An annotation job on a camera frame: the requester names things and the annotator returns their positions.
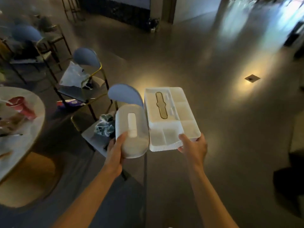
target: table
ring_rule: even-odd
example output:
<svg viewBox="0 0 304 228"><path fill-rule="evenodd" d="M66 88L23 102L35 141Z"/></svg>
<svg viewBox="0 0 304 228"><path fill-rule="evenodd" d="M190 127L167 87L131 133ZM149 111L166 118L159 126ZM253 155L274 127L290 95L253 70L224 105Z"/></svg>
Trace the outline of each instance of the table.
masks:
<svg viewBox="0 0 304 228"><path fill-rule="evenodd" d="M45 120L42 100L33 92L15 87L0 87L0 99L23 96L37 118L26 121L15 132L23 136L1 137L0 149L11 154L0 159L0 204L8 207L22 207L50 192L56 182L55 163L42 155L31 152ZM15 114L14 109L0 103L0 117Z"/></svg>

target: red cup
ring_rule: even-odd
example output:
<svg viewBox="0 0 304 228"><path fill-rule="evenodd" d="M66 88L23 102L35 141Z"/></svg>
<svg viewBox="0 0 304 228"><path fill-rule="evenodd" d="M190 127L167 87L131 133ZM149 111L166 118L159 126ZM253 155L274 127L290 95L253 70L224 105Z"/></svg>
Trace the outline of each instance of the red cup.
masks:
<svg viewBox="0 0 304 228"><path fill-rule="evenodd" d="M15 111L23 114L29 120L34 120L37 116L34 111L26 106L26 100L24 97L14 97L8 100L10 103L6 103L7 106L12 107Z"/></svg>

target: person's right hand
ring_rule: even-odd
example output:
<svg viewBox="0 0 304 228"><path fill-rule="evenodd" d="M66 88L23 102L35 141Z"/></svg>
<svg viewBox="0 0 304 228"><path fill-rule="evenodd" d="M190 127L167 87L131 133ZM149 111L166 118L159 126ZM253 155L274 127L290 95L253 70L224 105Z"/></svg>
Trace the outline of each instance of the person's right hand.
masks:
<svg viewBox="0 0 304 228"><path fill-rule="evenodd" d="M178 150L186 156L189 167L203 168L207 153L205 136L201 133L195 142L190 141L184 134L180 134L178 137L183 142L183 146L179 147Z"/></svg>

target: person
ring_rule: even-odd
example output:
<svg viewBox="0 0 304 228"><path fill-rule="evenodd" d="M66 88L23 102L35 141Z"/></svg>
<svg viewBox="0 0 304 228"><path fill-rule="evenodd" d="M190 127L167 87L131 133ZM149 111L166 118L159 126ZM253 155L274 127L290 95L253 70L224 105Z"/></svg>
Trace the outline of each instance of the person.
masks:
<svg viewBox="0 0 304 228"><path fill-rule="evenodd" d="M101 171L52 228L86 228L90 225L111 184L122 172L121 146L126 136L127 132L119 136L116 142L110 141L108 155ZM203 163L207 153L207 143L204 135L201 134L195 142L190 141L184 134L180 134L179 139L183 146L178 150L187 160L192 190L204 227L237 228L238 225L205 175Z"/></svg>

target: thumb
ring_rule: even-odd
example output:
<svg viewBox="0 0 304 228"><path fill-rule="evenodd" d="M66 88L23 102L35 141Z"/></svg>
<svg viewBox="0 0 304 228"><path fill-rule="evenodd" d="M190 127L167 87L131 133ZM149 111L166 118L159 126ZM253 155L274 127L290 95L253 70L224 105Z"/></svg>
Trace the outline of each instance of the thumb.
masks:
<svg viewBox="0 0 304 228"><path fill-rule="evenodd" d="M184 146L187 146L187 145L189 145L191 143L191 141L189 140L189 138L185 134L183 134L183 133L180 134L178 136L178 138L183 142Z"/></svg>
<svg viewBox="0 0 304 228"><path fill-rule="evenodd" d="M116 142L115 142L115 147L121 147L121 145L124 143L124 141L126 140L127 138L127 135L128 135L128 132L123 132L117 139L116 139Z"/></svg>

